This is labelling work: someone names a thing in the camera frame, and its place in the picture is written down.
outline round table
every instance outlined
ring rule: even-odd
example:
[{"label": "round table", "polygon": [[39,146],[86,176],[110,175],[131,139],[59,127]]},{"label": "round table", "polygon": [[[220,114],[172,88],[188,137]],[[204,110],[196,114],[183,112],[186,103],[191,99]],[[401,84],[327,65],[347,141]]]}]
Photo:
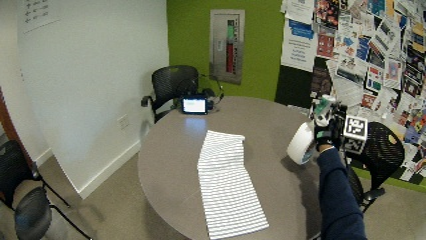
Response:
[{"label": "round table", "polygon": [[191,239],[210,239],[198,162],[207,131],[246,136],[244,161],[269,228],[234,239],[308,239],[321,228],[320,170],[287,155],[308,118],[268,100],[226,97],[208,115],[172,111],[152,127],[139,155],[147,199],[168,224]]}]

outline striped paper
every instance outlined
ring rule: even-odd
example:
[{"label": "striped paper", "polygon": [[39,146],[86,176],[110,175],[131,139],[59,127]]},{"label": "striped paper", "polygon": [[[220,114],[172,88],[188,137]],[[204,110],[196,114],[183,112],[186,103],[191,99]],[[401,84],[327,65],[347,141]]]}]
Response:
[{"label": "striped paper", "polygon": [[199,159],[199,178],[211,239],[269,227],[244,167],[246,137],[208,131]]}]

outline camera screen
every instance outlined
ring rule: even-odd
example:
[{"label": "camera screen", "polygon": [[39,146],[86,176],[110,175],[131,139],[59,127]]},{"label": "camera screen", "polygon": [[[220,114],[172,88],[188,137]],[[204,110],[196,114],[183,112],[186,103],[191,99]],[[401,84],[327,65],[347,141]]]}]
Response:
[{"label": "camera screen", "polygon": [[206,99],[184,99],[183,111],[184,113],[207,114]]}]

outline chair armrest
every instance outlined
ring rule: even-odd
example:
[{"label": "chair armrest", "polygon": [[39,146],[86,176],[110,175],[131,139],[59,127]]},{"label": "chair armrest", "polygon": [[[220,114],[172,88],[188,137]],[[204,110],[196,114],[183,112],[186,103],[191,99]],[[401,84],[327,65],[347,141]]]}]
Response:
[{"label": "chair armrest", "polygon": [[372,191],[368,191],[364,194],[364,198],[365,198],[365,200],[372,201],[376,198],[379,198],[380,196],[383,196],[384,194],[385,194],[385,188],[375,189]]},{"label": "chair armrest", "polygon": [[142,106],[143,106],[143,107],[148,107],[148,102],[150,102],[150,104],[152,105],[154,100],[152,100],[152,97],[151,97],[151,96],[146,96],[146,97],[143,98]]}]

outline door frame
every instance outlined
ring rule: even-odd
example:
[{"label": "door frame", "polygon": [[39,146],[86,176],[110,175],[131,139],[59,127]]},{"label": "door frame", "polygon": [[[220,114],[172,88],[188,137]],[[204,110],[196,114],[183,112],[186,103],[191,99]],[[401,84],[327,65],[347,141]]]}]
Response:
[{"label": "door frame", "polygon": [[17,128],[15,128],[15,125],[14,125],[14,122],[11,119],[9,107],[7,107],[6,100],[5,100],[2,86],[0,86],[0,122],[3,125],[3,130],[5,130],[6,136],[9,137],[10,140],[17,140],[19,142],[19,145],[21,145],[23,152],[25,152],[25,156],[26,156],[29,165],[33,166],[33,159],[30,157],[30,154],[27,152],[27,149],[25,147],[25,144],[22,142],[22,139],[19,137],[19,134],[17,132]]}]

